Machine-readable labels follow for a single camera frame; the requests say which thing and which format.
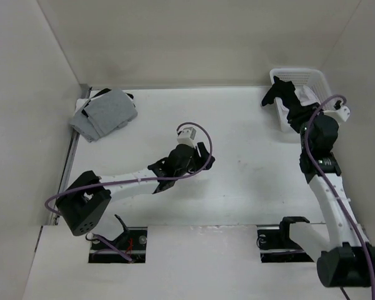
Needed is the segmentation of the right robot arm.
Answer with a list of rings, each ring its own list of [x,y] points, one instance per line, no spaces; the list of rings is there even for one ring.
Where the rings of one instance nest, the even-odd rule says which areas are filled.
[[[300,128],[300,168],[321,208],[328,238],[306,217],[284,217],[277,240],[284,247],[299,246],[315,263],[327,288],[375,288],[375,246],[355,220],[343,189],[341,170],[333,153],[338,137],[335,119],[319,114]]]

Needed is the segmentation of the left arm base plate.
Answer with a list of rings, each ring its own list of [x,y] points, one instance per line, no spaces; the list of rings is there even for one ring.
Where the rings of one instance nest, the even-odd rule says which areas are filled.
[[[91,264],[143,264],[146,262],[146,248],[148,244],[147,227],[130,227],[129,235],[123,239],[118,249],[127,254],[132,261],[125,260],[107,245],[94,239],[92,234],[85,235],[90,242],[88,263]]]

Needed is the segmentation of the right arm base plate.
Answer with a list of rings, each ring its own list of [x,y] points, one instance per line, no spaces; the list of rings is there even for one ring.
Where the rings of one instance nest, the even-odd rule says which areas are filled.
[[[257,247],[262,263],[312,263],[313,260],[298,246],[284,242],[278,227],[258,227]]]

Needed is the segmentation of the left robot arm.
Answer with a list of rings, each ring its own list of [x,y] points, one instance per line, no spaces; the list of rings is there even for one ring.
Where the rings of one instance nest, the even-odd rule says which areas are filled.
[[[177,145],[168,156],[129,174],[99,176],[85,171],[56,199],[56,206],[73,236],[100,234],[114,249],[123,248],[128,234],[119,227],[107,230],[106,209],[115,202],[144,194],[158,194],[176,181],[212,168],[215,157],[203,142]]]

